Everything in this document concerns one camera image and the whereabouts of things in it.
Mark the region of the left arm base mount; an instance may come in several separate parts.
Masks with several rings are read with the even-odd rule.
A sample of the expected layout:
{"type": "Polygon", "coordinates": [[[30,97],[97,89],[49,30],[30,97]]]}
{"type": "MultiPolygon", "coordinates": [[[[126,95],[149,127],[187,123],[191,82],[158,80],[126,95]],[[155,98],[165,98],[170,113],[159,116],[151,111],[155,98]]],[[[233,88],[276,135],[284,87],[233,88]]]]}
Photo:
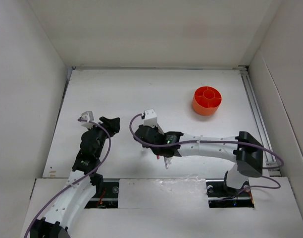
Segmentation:
{"type": "Polygon", "coordinates": [[[101,191],[97,192],[87,203],[85,209],[118,208],[119,180],[104,180],[101,191]]]}

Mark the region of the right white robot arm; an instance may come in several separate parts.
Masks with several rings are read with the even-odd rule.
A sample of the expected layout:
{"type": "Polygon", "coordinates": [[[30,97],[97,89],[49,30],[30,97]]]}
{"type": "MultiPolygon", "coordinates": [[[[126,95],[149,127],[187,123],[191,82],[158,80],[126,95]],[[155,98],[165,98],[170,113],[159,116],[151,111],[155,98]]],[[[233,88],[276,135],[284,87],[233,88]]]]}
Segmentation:
{"type": "Polygon", "coordinates": [[[182,132],[161,133],[158,127],[140,125],[134,139],[145,148],[166,159],[173,157],[202,156],[233,162],[222,183],[223,192],[234,195],[247,184],[249,178],[262,177],[263,150],[261,144],[248,132],[238,136],[215,139],[193,136],[182,132]]]}

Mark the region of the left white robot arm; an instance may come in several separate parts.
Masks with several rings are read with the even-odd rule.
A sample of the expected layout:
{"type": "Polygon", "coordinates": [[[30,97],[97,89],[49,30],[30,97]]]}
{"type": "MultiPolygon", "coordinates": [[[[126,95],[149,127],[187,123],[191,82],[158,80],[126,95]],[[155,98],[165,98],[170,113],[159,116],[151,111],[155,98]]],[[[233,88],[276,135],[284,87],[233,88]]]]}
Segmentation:
{"type": "Polygon", "coordinates": [[[120,118],[100,117],[95,122],[92,112],[87,111],[78,121],[87,130],[81,136],[67,182],[33,218],[26,238],[68,238],[90,199],[103,193],[103,176],[97,170],[109,155],[112,137],[120,131],[120,118]]]}

